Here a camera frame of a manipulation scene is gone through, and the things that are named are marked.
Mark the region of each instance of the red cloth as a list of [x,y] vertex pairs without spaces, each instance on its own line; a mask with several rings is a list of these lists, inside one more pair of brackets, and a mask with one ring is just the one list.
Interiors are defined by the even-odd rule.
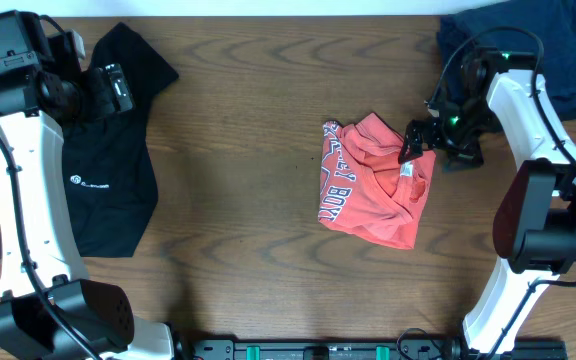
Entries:
[[403,145],[376,114],[344,128],[326,122],[319,222],[370,242],[412,249],[435,153],[399,165]]

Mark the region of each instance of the wooden tabletop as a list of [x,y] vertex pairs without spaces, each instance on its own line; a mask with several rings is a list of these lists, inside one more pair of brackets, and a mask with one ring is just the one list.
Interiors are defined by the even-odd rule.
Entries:
[[[181,75],[151,111],[160,196],[135,256],[86,259],[137,315],[241,339],[457,333],[495,263],[493,217],[516,172],[503,135],[482,138],[477,170],[444,173],[438,154],[414,250],[317,222],[321,125],[376,111],[403,132],[424,118],[437,18],[58,20],[88,54],[124,21]],[[576,120],[565,127],[576,142]],[[548,289],[521,334],[561,337],[576,359],[576,289]]]

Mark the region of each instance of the white logo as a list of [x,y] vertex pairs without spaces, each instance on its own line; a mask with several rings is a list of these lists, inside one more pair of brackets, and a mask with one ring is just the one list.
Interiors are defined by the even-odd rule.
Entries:
[[110,188],[110,185],[108,185],[108,184],[104,184],[104,185],[86,184],[85,181],[81,181],[81,176],[79,176],[79,175],[71,176],[70,182],[75,184],[75,185],[81,185],[83,187],[88,187],[88,188],[95,188],[95,189],[108,189],[108,188]]

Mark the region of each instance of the folded blue shirt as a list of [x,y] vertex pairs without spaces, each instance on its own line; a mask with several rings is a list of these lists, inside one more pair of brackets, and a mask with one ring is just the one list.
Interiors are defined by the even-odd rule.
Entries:
[[[544,43],[542,69],[550,101],[563,120],[576,118],[576,0],[511,0],[441,18],[437,42],[444,65],[467,38],[483,30],[507,25],[535,33]],[[477,45],[503,51],[536,52],[535,41],[518,32],[482,36]],[[453,100],[465,100],[457,54],[445,79]]]

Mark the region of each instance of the black cloth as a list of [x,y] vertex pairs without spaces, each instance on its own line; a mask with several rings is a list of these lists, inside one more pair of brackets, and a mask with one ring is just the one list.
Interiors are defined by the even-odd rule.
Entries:
[[90,66],[112,63],[121,65],[135,108],[63,129],[64,186],[81,256],[134,254],[158,199],[146,148],[148,112],[154,97],[179,77],[123,23],[97,43]]
[[[520,27],[541,38],[544,43],[542,69],[550,102],[562,120],[575,119],[576,0],[511,0],[443,16],[437,42],[444,65],[468,37],[500,25]],[[477,42],[502,51],[537,50],[533,39],[510,31],[484,35]],[[455,57],[445,75],[448,90],[457,103],[465,100],[459,71],[463,53]]]

